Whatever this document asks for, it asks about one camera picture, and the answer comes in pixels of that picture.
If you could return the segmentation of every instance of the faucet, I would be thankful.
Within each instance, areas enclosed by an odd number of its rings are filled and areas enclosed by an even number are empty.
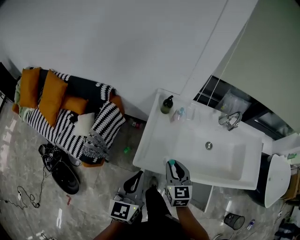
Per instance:
[[[230,120],[234,117],[237,117],[237,116],[238,116],[237,120],[233,124],[230,124]],[[242,120],[242,116],[243,116],[243,114],[241,112],[235,112],[235,113],[233,113],[229,116],[226,115],[226,116],[219,119],[219,124],[220,125],[226,124],[228,131],[231,131],[234,128],[238,127],[240,121]]]

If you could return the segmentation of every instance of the white sink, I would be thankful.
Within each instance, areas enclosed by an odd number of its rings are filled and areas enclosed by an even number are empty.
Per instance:
[[[165,161],[180,161],[190,171],[191,180],[202,184],[256,189],[264,133],[241,122],[228,131],[218,123],[221,112],[174,95],[172,112],[162,114],[162,101],[170,95],[158,90],[133,164],[165,174]],[[192,120],[170,122],[180,107],[191,107]],[[205,144],[212,143],[210,150]]]

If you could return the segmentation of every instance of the white pillow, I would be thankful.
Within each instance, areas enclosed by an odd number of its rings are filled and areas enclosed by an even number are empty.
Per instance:
[[[95,121],[95,113],[88,113],[78,116],[78,121],[75,123],[74,135],[88,136]]]

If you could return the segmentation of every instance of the dark green soap bottle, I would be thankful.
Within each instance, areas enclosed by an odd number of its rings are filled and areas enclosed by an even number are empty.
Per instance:
[[[161,105],[160,111],[164,114],[168,114],[173,107],[173,101],[172,101],[173,95],[168,97],[164,100],[163,104]]]

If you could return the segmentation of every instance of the orange pillow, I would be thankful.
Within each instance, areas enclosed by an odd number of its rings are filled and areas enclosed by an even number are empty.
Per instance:
[[[19,105],[18,104],[13,104],[13,108],[12,108],[13,112],[15,112],[16,114],[19,114]]]
[[[125,115],[125,110],[124,110],[124,106],[122,104],[122,100],[121,97],[119,95],[113,96],[110,99],[110,102],[114,103],[117,105],[117,107],[119,108],[121,114],[124,116]]]
[[[88,100],[84,100],[82,97],[73,97],[66,94],[62,101],[61,108],[73,111],[79,115],[84,114]]]
[[[67,86],[52,71],[48,71],[39,110],[52,127],[55,126]]]
[[[20,106],[37,108],[39,68],[23,69],[20,89]]]
[[[88,163],[84,163],[84,162],[81,162],[83,166],[85,167],[101,167],[105,162],[105,158],[103,158],[101,160],[101,163],[98,163],[98,164],[88,164]]]

